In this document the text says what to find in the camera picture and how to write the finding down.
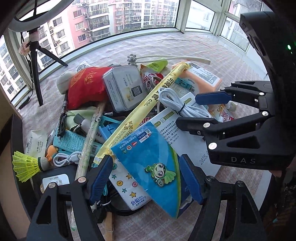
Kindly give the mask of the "red fabric pouch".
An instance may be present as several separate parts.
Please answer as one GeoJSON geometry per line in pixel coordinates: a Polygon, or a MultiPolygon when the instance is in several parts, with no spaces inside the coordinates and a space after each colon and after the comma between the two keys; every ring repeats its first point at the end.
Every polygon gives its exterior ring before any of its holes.
{"type": "Polygon", "coordinates": [[[108,99],[103,75],[111,67],[88,67],[75,74],[68,89],[68,109],[74,110],[83,104],[108,99]]]}

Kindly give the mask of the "black marker pen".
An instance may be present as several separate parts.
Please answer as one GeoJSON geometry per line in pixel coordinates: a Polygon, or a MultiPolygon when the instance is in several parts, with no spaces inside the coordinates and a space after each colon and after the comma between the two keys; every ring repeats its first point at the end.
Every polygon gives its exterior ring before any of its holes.
{"type": "Polygon", "coordinates": [[[61,139],[64,136],[64,133],[66,130],[67,105],[68,105],[68,91],[65,92],[65,97],[62,105],[62,113],[59,119],[59,125],[57,130],[57,137],[59,139],[61,139]]]}

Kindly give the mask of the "blue frog tissue pack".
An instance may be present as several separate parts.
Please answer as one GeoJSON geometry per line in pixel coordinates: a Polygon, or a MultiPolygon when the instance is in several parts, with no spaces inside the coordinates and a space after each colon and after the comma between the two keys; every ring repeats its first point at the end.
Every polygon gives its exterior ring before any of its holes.
{"type": "Polygon", "coordinates": [[[111,150],[152,200],[177,218],[182,196],[178,156],[156,127],[140,126],[111,150]]]}

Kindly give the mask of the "teal sachet packet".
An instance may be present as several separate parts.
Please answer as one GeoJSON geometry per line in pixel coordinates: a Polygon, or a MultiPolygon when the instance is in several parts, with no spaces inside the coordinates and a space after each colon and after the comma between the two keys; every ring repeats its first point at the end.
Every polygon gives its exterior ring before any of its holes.
{"type": "Polygon", "coordinates": [[[82,152],[84,142],[85,137],[69,130],[65,130],[64,136],[62,138],[58,138],[57,132],[55,132],[53,146],[57,147],[62,152],[82,152]]]}

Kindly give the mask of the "white star-print tissue pack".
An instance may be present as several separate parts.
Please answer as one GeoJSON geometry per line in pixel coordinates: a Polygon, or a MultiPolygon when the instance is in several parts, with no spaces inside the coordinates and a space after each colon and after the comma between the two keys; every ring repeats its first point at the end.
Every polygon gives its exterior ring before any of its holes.
{"type": "Polygon", "coordinates": [[[151,201],[151,197],[117,159],[109,180],[131,210],[137,210],[151,201]]]}

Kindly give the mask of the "chopsticks green print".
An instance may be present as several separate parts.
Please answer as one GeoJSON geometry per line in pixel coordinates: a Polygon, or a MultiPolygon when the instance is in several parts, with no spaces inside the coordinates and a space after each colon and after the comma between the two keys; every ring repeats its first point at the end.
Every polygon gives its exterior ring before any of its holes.
{"type": "Polygon", "coordinates": [[[90,124],[89,131],[86,135],[86,139],[84,142],[83,150],[81,152],[81,158],[78,163],[77,172],[75,175],[75,180],[79,179],[80,177],[85,177],[86,172],[89,166],[89,159],[90,154],[93,146],[93,142],[96,136],[97,128],[101,121],[101,117],[103,115],[103,111],[106,106],[106,101],[100,102],[95,113],[93,114],[92,121],[90,124]]]}

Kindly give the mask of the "orange tissue pack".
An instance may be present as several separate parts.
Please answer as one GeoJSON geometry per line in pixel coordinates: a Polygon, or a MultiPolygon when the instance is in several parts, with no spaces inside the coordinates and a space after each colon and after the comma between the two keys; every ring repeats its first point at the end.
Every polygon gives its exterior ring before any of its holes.
{"type": "Polygon", "coordinates": [[[176,84],[191,91],[193,94],[215,92],[219,89],[222,79],[207,69],[197,65],[192,61],[186,61],[190,68],[184,71],[178,79],[176,84]]]}

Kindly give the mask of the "silver metal tin box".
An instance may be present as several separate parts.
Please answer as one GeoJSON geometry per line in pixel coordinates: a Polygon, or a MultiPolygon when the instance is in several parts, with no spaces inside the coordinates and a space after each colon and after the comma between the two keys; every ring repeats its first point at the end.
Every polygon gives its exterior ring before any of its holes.
{"type": "Polygon", "coordinates": [[[147,96],[135,66],[113,66],[102,78],[113,109],[118,113],[134,109],[147,96]]]}

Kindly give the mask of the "white cream tube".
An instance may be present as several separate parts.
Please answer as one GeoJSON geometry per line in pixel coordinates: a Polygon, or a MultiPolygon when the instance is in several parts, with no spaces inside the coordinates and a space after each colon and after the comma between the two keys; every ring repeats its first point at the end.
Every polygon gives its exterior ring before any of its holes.
{"type": "MultiPolygon", "coordinates": [[[[91,121],[85,119],[80,114],[76,114],[73,120],[76,124],[78,124],[79,132],[83,133],[83,135],[86,136],[90,129],[91,121]]],[[[96,129],[95,142],[100,144],[103,144],[105,142],[105,139],[100,133],[99,128],[96,129]]]]}

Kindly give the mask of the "black card holder white label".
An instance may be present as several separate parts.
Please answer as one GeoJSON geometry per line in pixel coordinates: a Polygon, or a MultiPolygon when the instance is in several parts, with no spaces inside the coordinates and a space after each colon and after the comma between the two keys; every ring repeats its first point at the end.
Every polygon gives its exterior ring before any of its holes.
{"type": "Polygon", "coordinates": [[[45,172],[39,172],[32,177],[35,195],[38,199],[49,183],[56,182],[58,186],[71,184],[75,180],[77,165],[70,164],[60,168],[53,168],[45,172]]]}

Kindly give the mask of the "yellow-green plastic shuttlecock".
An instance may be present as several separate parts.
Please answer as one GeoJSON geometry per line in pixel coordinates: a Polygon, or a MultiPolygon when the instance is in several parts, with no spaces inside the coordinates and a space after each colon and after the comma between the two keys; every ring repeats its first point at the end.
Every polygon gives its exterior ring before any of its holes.
{"type": "Polygon", "coordinates": [[[46,157],[34,158],[15,151],[12,158],[13,170],[20,182],[26,182],[37,173],[51,168],[50,162],[46,157]]]}

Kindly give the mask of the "white round pouch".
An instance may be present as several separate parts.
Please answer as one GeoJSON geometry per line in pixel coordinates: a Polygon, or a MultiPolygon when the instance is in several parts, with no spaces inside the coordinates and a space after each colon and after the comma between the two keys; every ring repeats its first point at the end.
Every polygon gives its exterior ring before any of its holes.
{"type": "Polygon", "coordinates": [[[56,84],[57,89],[61,94],[65,94],[66,91],[69,89],[70,81],[72,77],[75,76],[75,74],[75,71],[66,71],[58,77],[56,84]]]}

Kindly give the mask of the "white cardboard box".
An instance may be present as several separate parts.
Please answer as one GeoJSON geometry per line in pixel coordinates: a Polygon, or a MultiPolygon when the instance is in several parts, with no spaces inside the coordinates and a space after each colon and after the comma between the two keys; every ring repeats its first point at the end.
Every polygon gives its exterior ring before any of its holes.
{"type": "Polygon", "coordinates": [[[150,119],[149,123],[154,125],[178,156],[187,154],[193,164],[200,167],[207,176],[215,176],[220,166],[210,162],[203,137],[180,130],[176,125],[179,117],[174,110],[166,108],[150,119]]]}

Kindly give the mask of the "coffee mix sachet red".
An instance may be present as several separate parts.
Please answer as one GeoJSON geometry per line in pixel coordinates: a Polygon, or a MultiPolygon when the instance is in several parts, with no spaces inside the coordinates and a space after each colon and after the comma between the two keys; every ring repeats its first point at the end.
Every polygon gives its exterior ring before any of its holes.
{"type": "Polygon", "coordinates": [[[147,66],[144,66],[142,64],[140,65],[140,75],[147,92],[153,90],[164,77],[161,73],[156,73],[151,68],[148,68],[147,66]]]}

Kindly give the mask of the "white wet-wipe packet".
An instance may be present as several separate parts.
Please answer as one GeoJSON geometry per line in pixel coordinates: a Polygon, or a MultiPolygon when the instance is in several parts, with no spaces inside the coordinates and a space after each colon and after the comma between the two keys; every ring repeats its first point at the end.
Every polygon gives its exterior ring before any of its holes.
{"type": "Polygon", "coordinates": [[[27,136],[25,154],[34,158],[44,157],[47,138],[48,136],[45,130],[30,131],[27,136]]]}

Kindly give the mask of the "black tray box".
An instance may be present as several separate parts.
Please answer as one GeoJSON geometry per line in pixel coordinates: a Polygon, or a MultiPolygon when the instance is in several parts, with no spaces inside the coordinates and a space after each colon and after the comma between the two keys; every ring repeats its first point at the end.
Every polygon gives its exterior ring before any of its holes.
{"type": "Polygon", "coordinates": [[[16,177],[16,185],[23,208],[32,219],[37,204],[42,196],[39,186],[44,178],[54,181],[54,176],[65,174],[68,183],[74,181],[74,165],[53,168],[45,157],[33,158],[21,153],[23,150],[22,121],[15,114],[11,118],[11,155],[16,177]]]}

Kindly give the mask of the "orange toy figure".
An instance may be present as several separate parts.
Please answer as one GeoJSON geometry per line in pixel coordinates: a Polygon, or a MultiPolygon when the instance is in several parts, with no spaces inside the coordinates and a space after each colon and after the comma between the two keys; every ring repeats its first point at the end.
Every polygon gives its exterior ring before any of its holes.
{"type": "Polygon", "coordinates": [[[58,153],[58,148],[50,145],[47,149],[46,158],[49,162],[53,161],[54,156],[58,153]]]}

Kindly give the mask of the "blue plastic clip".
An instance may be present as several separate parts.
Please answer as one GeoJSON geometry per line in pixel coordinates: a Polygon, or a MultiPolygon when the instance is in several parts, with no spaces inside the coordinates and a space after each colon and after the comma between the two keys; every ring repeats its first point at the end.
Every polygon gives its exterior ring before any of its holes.
{"type": "Polygon", "coordinates": [[[107,116],[102,116],[98,130],[102,135],[103,139],[106,141],[114,133],[114,131],[120,126],[120,124],[121,124],[121,121],[114,120],[107,116]]]}

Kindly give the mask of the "green snack packet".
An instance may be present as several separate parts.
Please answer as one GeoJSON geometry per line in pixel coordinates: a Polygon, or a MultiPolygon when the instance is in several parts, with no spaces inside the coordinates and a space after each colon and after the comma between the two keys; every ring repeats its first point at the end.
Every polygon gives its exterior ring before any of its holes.
{"type": "Polygon", "coordinates": [[[160,73],[162,70],[166,68],[168,64],[167,60],[159,60],[159,61],[154,61],[152,63],[149,63],[147,67],[154,72],[160,73]]]}

